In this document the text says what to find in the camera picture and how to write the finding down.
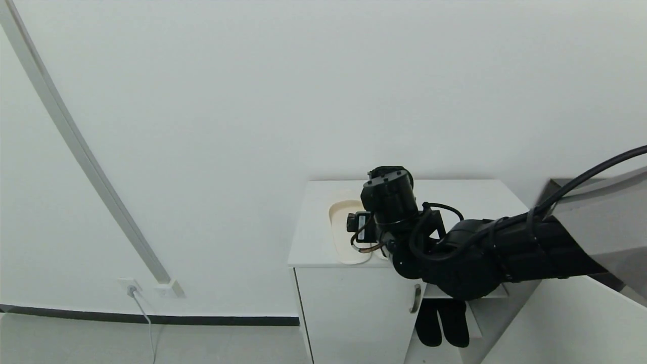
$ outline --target white cable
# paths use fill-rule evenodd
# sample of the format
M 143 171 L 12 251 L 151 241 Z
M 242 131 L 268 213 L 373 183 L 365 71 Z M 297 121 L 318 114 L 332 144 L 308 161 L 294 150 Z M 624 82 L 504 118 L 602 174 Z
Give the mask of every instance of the white cable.
M 135 292 L 137 291 L 137 288 L 134 286 L 128 287 L 128 295 L 132 297 L 135 300 L 135 303 L 137 303 L 137 306 L 139 307 L 139 310 L 142 312 L 142 315 L 144 315 L 144 318 L 146 321 L 148 321 L 148 337 L 151 339 L 151 352 L 153 353 L 153 364 L 155 364 L 155 357 L 157 356 L 155 346 L 153 345 L 153 324 L 151 323 L 151 319 L 148 318 L 148 315 L 146 315 L 146 312 L 144 312 L 144 309 L 142 308 L 142 305 L 139 304 L 139 300 L 137 300 L 137 297 L 135 297 Z

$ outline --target cabinet door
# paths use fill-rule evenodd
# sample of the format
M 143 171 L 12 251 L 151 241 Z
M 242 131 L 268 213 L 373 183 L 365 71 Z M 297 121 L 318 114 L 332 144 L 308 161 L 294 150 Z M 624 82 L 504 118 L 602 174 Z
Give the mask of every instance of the cabinet door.
M 296 277 L 314 364 L 404 363 L 422 281 L 390 267 L 296 268 Z

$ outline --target cabinet handle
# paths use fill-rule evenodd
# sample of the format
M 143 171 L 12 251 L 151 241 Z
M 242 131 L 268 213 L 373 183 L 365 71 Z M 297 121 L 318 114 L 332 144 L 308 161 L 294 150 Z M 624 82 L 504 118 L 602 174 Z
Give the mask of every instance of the cabinet handle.
M 416 284 L 414 288 L 415 293 L 413 294 L 413 304 L 409 309 L 410 313 L 418 312 L 418 309 L 420 308 L 420 299 L 422 298 L 422 288 L 420 287 L 420 284 Z

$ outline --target black baseboard trim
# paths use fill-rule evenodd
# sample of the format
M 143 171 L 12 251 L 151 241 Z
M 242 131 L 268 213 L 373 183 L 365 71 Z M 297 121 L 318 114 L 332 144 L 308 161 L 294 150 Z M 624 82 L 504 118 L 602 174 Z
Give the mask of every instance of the black baseboard trim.
M 105 313 L 51 310 L 49 308 L 34 308 L 9 306 L 0 304 L 0 310 L 6 313 L 56 317 L 58 319 L 73 319 L 87 321 L 103 321 L 111 323 L 148 323 L 142 315 L 126 313 Z M 172 325 L 201 325 L 201 326 L 299 326 L 298 317 L 238 317 L 238 316 L 159 316 L 148 315 L 153 324 Z

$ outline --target wall outlet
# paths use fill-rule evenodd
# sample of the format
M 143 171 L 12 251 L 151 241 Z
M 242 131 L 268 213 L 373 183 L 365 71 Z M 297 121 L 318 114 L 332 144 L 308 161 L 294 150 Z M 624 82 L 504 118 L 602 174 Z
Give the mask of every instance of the wall outlet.
M 155 291 L 157 292 L 157 295 L 163 299 L 184 298 L 184 291 L 175 279 L 168 284 L 158 284 L 155 286 Z
M 142 288 L 139 286 L 139 283 L 134 278 L 117 278 L 119 285 L 123 289 L 124 293 L 128 293 L 128 286 L 137 287 L 137 291 L 141 292 Z

